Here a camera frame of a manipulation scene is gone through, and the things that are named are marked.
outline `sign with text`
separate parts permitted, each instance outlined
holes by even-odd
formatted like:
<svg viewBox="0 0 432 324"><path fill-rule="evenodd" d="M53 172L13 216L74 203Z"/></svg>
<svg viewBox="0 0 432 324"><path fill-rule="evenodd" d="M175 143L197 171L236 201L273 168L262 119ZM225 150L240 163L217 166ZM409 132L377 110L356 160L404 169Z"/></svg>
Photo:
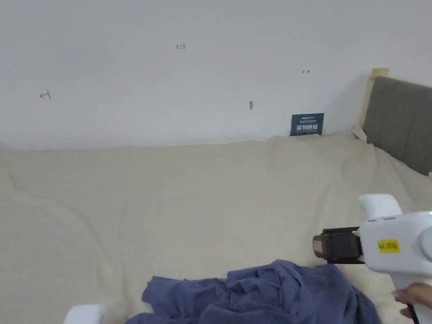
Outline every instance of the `sign with text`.
<svg viewBox="0 0 432 324"><path fill-rule="evenodd" d="M291 117L291 136L323 133L324 113L301 114Z"/></svg>

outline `gray headboard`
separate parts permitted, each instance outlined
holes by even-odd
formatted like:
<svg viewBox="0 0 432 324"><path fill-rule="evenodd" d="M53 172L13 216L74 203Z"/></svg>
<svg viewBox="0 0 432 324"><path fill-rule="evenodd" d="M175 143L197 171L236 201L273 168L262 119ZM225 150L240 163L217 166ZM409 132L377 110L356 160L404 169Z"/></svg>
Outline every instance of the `gray headboard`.
<svg viewBox="0 0 432 324"><path fill-rule="evenodd" d="M419 173L432 172L432 89L378 76L363 130L368 143Z"/></svg>

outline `blue towel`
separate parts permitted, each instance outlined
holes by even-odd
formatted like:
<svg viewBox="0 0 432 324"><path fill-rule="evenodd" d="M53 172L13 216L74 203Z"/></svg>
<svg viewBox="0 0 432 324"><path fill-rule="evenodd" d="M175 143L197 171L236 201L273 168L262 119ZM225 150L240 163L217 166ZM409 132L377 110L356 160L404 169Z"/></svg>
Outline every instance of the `blue towel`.
<svg viewBox="0 0 432 324"><path fill-rule="evenodd" d="M374 304L333 264L273 263L228 272L226 279L153 277L142 313L127 324L379 324Z"/></svg>

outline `beige bed sheet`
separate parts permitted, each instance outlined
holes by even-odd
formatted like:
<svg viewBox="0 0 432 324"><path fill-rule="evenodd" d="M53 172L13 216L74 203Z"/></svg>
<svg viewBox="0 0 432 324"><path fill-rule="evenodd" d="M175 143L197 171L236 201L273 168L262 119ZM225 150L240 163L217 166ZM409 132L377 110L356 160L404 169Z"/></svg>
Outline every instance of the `beige bed sheet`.
<svg viewBox="0 0 432 324"><path fill-rule="evenodd" d="M83 303L148 310L153 275L197 279L275 259L315 265L311 238L356 226L358 197L432 209L432 182L351 133L266 142L0 155L2 323L62 323ZM390 278L340 269L405 323Z"/></svg>

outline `yellow sticker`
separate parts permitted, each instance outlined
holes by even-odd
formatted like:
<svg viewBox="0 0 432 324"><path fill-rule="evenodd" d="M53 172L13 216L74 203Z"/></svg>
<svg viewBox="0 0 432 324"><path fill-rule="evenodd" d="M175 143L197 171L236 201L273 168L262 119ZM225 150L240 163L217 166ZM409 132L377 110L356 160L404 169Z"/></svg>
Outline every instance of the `yellow sticker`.
<svg viewBox="0 0 432 324"><path fill-rule="evenodd" d="M381 253L400 253L397 240L378 241L378 247Z"/></svg>

